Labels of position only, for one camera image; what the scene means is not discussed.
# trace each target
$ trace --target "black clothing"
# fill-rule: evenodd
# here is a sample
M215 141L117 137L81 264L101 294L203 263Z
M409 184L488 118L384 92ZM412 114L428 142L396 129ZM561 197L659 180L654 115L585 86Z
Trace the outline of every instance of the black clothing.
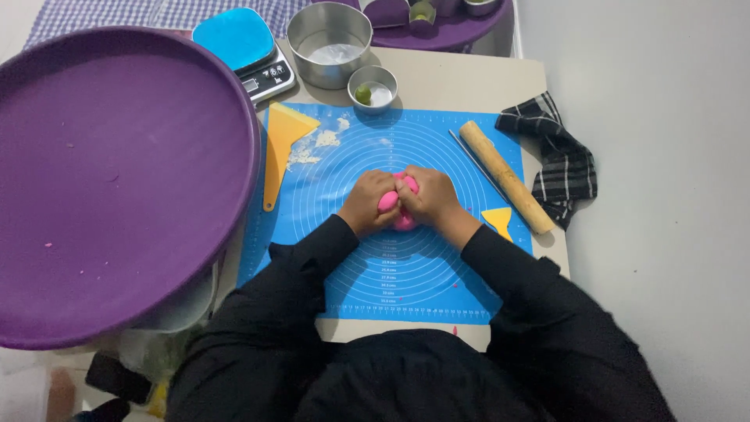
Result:
M359 244L331 216L232 292L172 381L167 421L674 420L638 346L486 226L461 257L504 300L480 354L439 330L320 340L323 280Z

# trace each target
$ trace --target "metal rod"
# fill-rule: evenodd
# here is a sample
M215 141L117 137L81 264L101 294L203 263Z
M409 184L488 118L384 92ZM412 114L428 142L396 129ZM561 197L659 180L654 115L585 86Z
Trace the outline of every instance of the metal rod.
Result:
M451 136L453 136L453 139L455 139L456 142L458 142L458 146L460 146L461 149L466 153L466 155L469 156L469 159L474 162L474 165L476 166L476 168L479 169L479 172L484 174L485 179L487 179L490 185L492 185L492 187L495 188L497 193L500 194L500 197L502 198L502 200L504 200L508 205L512 205L511 201L509 201L508 198L506 197L506 194L504 194L503 190L497 185L497 182L495 181L495 179L493 179L492 177L490 177L489 174L487 174L487 171L485 170L485 166L479 164L479 161L476 161L476 158L474 158L474 155L471 153L471 151L469 151L467 146L464 145L464 142L459 137L457 137L456 134L453 133L452 130L448 129L448 133L450 133Z

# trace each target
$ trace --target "stainless steel bowl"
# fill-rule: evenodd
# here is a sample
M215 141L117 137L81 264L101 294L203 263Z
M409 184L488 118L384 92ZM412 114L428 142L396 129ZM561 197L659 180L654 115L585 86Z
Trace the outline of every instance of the stainless steel bowl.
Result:
M491 14L496 11L503 2L510 1L511 0L484 0L484 2L476 3L470 2L469 0L463 0L463 2L466 3L466 11L471 16L476 17Z
M319 88L341 89L367 62L373 27L355 8L320 2L297 12L286 33L299 76Z
M371 105L360 103L354 96L354 91L361 84L366 84L372 91ZM370 65L352 74L346 90L349 92L349 98L354 101L355 109L364 114L376 115L391 108L391 103L398 94L398 82L388 69Z

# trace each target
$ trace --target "beige board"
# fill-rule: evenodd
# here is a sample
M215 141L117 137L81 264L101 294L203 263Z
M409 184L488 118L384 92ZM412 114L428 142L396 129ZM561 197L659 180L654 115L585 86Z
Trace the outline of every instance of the beige board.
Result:
M293 57L285 40L279 40L278 45L286 57ZM389 69L396 76L398 97L393 107L397 108L499 113L547 90L544 67L533 60L374 47L370 62ZM297 86L274 99L345 107L352 105L345 89L319 89L306 84L299 76L297 81ZM262 121L268 102L257 107L258 117ZM521 138L523 177L529 190L534 176L542 167L538 147L535 141ZM245 223L241 222L230 242L220 294L225 295L236 284L244 229ZM562 229L556 226L544 235L533 234L532 244L537 258L548 256L560 265L564 276L569 276L568 252ZM388 330L435 328L452 332L454 327L453 324L327 318L319 319L317 326L321 337L333 342L348 342ZM456 327L458 336L472 347L479 351L487 348L489 326L458 324Z

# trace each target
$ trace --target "green lime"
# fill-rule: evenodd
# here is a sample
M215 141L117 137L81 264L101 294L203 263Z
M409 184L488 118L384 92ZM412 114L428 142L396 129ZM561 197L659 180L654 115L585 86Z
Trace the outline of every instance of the green lime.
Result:
M357 87L357 90L354 91L354 99L364 105L370 105L370 97L372 97L372 95L373 93L370 91L370 87L365 84L361 84Z

